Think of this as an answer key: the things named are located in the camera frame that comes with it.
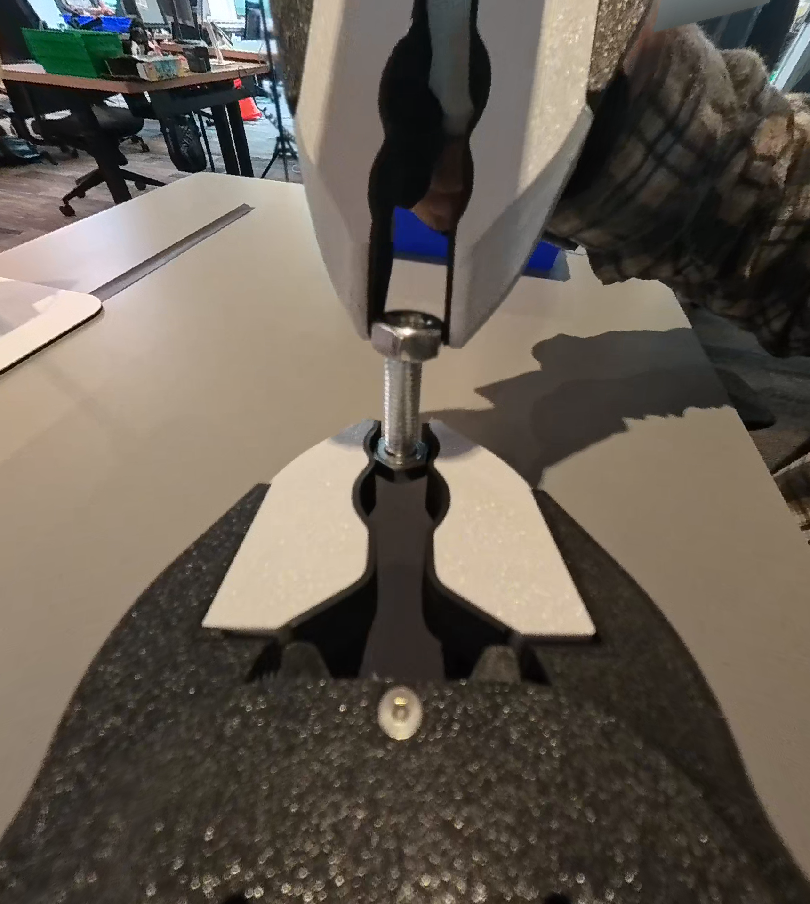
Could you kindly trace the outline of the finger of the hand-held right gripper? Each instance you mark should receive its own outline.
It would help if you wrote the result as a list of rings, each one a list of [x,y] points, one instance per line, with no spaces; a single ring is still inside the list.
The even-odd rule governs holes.
[[[476,2],[470,37],[470,194],[455,230],[448,340],[462,348],[521,276],[577,162],[595,1]]]
[[[321,257],[358,333],[386,305],[393,206],[375,170],[386,135],[380,84],[412,2],[316,1],[296,112],[305,194]]]

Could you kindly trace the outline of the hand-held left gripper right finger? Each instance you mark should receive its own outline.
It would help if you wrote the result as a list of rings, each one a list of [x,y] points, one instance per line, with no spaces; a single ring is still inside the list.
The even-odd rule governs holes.
[[[433,533],[442,586],[522,638],[591,639],[593,620],[528,482],[443,421],[428,425],[447,491]]]

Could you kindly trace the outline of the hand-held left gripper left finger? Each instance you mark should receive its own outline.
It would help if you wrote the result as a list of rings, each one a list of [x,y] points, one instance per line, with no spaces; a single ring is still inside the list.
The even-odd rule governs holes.
[[[341,641],[355,628],[318,627],[323,616],[370,625],[376,565],[357,490],[377,429],[375,420],[357,422],[275,475],[202,627],[261,638],[312,628]]]

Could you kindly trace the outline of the large blue plastic bin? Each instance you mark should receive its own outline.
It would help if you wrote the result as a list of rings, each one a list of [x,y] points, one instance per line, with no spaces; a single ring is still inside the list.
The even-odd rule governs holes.
[[[393,211],[393,255],[395,258],[444,265],[449,251],[447,235],[427,226],[411,210]],[[553,281],[569,281],[570,270],[564,250],[541,240],[530,255],[523,275]]]

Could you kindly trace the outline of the silver hex nut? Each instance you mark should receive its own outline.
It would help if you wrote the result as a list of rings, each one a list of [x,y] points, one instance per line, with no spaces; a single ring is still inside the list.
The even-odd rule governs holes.
[[[429,448],[425,444],[419,444],[414,454],[404,457],[392,455],[384,444],[378,444],[374,451],[374,460],[393,473],[405,474],[426,468],[428,459]]]

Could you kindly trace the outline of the silver hex bolt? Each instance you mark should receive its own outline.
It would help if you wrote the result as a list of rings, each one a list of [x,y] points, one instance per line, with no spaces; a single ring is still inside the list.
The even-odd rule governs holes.
[[[443,345],[443,322],[421,311],[385,314],[373,324],[370,343],[383,359],[383,416],[378,444],[394,456],[410,456],[422,440],[422,372]]]

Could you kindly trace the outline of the person's right forearm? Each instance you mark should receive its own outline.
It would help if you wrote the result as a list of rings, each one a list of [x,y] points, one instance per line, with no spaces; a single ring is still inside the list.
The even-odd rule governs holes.
[[[605,285],[658,281],[810,357],[810,94],[697,25],[656,33],[604,93],[544,234]]]

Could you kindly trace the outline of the person's right hand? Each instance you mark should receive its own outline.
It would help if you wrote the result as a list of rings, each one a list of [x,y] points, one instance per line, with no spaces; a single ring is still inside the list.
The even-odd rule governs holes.
[[[463,158],[445,156],[433,169],[425,194],[410,210],[430,229],[452,232],[463,215],[468,194]]]

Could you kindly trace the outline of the black tripod light stand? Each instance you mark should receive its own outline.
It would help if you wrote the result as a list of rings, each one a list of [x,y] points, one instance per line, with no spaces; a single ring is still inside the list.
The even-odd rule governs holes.
[[[297,164],[298,155],[295,143],[288,134],[284,122],[283,108],[279,96],[279,79],[275,66],[270,26],[267,22],[267,16],[265,12],[265,2],[257,1],[257,7],[261,17],[262,36],[267,61],[267,80],[269,82],[270,94],[275,109],[275,118],[273,122],[276,129],[274,151],[264,170],[262,171],[260,179],[265,179],[266,176],[270,174],[274,164],[277,161],[280,161],[282,163],[284,181],[289,182],[290,169],[294,168],[295,164]]]

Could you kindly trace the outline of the black office chair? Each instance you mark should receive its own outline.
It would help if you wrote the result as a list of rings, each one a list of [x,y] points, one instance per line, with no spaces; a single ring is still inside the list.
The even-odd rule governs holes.
[[[143,120],[130,112],[89,104],[64,117],[32,120],[32,133],[43,143],[86,153],[95,161],[95,168],[79,178],[75,187],[62,196],[60,212],[65,217],[75,217],[72,201],[84,198],[98,186],[106,186],[113,202],[121,204],[131,200],[129,185],[140,191],[165,185],[151,176],[126,168],[128,159],[120,145],[126,138],[136,138],[142,126]]]

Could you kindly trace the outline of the wooden desk with black legs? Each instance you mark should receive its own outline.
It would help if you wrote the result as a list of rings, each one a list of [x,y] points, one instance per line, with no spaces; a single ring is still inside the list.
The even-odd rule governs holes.
[[[224,56],[225,61],[213,62],[207,73],[189,73],[152,83],[55,75],[37,62],[18,62],[4,64],[3,83],[7,88],[17,84],[63,91],[70,111],[91,105],[93,95],[117,94],[149,96],[154,117],[159,120],[209,109],[226,172],[253,177],[238,100],[254,96],[258,78],[267,74],[267,64],[261,54],[249,51],[225,51]]]

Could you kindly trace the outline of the small blue bin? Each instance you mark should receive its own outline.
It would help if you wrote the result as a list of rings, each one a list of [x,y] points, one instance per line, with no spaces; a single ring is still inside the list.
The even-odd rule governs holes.
[[[67,27],[83,31],[128,34],[132,25],[131,17],[105,14],[100,10],[68,11],[61,17]]]

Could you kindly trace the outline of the green plastic bin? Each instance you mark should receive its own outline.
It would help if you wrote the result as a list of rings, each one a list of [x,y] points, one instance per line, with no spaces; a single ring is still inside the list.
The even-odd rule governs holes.
[[[125,56],[116,32],[22,28],[22,35],[32,59],[49,74],[105,78],[108,62]]]

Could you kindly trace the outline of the white metal stand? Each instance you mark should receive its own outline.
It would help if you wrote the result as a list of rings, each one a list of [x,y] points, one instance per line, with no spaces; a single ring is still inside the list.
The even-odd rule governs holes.
[[[0,376],[102,311],[95,296],[0,277]]]

